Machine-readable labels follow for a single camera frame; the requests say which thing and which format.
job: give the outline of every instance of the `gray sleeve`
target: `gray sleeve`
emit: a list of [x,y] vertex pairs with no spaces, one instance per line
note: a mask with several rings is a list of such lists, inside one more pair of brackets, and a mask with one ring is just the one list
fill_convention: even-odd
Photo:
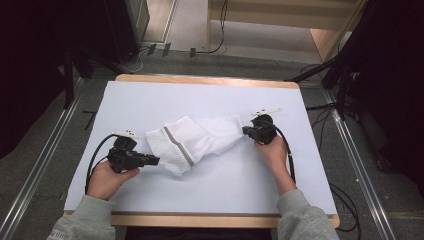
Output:
[[339,239],[324,211],[311,206],[302,191],[284,193],[277,208],[282,217],[278,239]]
[[47,240],[114,240],[115,228],[110,225],[113,205],[112,202],[83,196],[72,215],[56,222]]

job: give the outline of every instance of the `table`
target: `table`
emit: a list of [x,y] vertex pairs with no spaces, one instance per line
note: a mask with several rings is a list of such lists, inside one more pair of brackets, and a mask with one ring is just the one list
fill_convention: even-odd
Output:
[[[242,87],[256,87],[264,89],[269,88],[284,88],[284,89],[298,89],[296,83],[289,82],[277,82],[277,81],[258,81],[248,79],[228,79],[228,78],[211,78],[211,77],[187,77],[187,76],[169,76],[169,75],[119,75],[116,81],[124,82],[144,82],[144,83],[165,83],[165,84],[196,84],[191,85],[201,86],[205,84],[214,86],[242,86]],[[72,189],[71,184],[70,194],[75,192]],[[71,214],[72,210],[66,210],[69,208],[65,205],[65,215]],[[112,215],[112,225],[125,225],[125,226],[168,226],[168,227],[232,227],[232,228],[274,228],[277,226],[280,217],[278,214],[233,214],[233,213],[196,213],[196,212],[134,212],[134,213],[119,213],[114,212]],[[337,214],[329,215],[329,220],[332,222],[334,227],[337,227],[340,223]]]
[[[366,0],[231,0],[226,21],[309,28],[323,61],[359,21]],[[209,0],[208,24],[220,20],[223,0]]]

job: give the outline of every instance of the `floor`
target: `floor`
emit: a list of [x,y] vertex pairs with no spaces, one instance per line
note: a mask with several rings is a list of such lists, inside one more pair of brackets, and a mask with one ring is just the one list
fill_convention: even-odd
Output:
[[[196,31],[185,34],[183,30],[192,29],[188,25],[178,24],[179,19],[185,24],[190,21],[182,9],[201,7],[202,1],[179,0],[169,29],[167,42],[172,42],[171,49],[196,47],[206,48],[202,44],[205,37],[195,38]],[[217,23],[212,24],[211,46],[220,41]],[[197,55],[189,58],[188,53],[170,52],[168,57],[161,56],[161,50],[153,55],[141,55],[143,67],[137,74],[180,74],[197,76],[225,76],[256,79],[289,79],[297,76],[309,64],[321,63],[314,50],[312,38],[304,29],[279,29],[274,27],[259,28],[255,25],[236,25],[226,23],[225,48],[215,55]],[[284,33],[284,41],[277,41]],[[136,69],[140,61],[134,58],[127,63],[128,68]],[[97,111],[103,90],[115,75],[101,65],[93,63],[95,73],[92,79],[83,79],[79,89],[79,101],[71,121],[54,149],[54,154],[41,179],[34,196],[27,206],[12,239],[45,239],[55,221],[62,215],[67,190],[73,173],[79,163],[85,144],[90,136],[91,127],[86,130],[91,117],[84,111]],[[302,96],[306,106],[327,103],[324,89],[320,87],[319,76],[313,76],[301,83]],[[8,156],[0,160],[0,219],[7,213],[19,193],[25,179],[31,172],[45,142],[53,131],[55,123],[62,114],[64,95],[60,95],[49,106],[44,115],[33,125],[20,145]],[[313,123],[320,111],[308,112]],[[353,118],[346,119],[350,134],[360,153],[362,162],[375,191],[387,213],[391,228],[398,239],[424,239],[424,200],[419,196],[413,182],[400,173],[386,174],[378,169],[375,156],[360,123]],[[359,177],[341,140],[336,122],[329,118],[316,125],[313,130],[317,144],[322,142],[321,158],[330,183],[343,189],[353,200],[359,212],[362,239],[391,239],[381,236],[370,212],[370,205],[364,197]],[[341,227],[352,226],[353,217],[337,198],[336,207],[341,218]],[[124,239],[125,228],[117,228],[117,239]],[[351,232],[337,231],[340,239],[358,239],[355,229]]]

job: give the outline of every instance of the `black equipment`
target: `black equipment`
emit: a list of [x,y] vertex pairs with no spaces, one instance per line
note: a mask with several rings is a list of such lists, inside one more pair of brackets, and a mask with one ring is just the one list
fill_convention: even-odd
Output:
[[154,155],[137,153],[133,151],[137,143],[129,137],[118,137],[109,150],[107,159],[114,172],[120,173],[123,170],[131,170],[144,165],[158,165],[159,158]]
[[287,142],[287,139],[281,132],[281,130],[274,125],[272,117],[267,114],[259,115],[252,120],[252,123],[253,127],[242,127],[243,134],[249,136],[250,138],[261,144],[269,144],[272,139],[277,136],[277,132],[281,135],[281,138],[283,138],[284,143],[286,144],[287,154],[289,156],[290,176],[293,179],[293,182],[296,183],[296,177],[294,175],[293,156],[291,154],[289,143]]

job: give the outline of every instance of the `finger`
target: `finger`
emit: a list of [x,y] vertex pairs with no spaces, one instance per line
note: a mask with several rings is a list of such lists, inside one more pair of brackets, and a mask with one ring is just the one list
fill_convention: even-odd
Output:
[[121,176],[121,179],[123,180],[123,182],[125,182],[125,181],[128,181],[129,179],[137,176],[139,173],[140,173],[140,169],[136,168],[136,169],[129,170],[125,173],[121,173],[120,176]]

